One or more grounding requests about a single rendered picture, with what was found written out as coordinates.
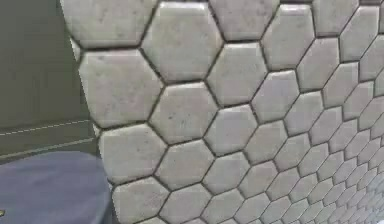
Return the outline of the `grey-blue round seat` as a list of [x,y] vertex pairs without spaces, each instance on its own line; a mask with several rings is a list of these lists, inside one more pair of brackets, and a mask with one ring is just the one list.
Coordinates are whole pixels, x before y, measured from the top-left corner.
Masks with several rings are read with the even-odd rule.
[[102,161],[60,151],[1,164],[0,224],[112,224]]

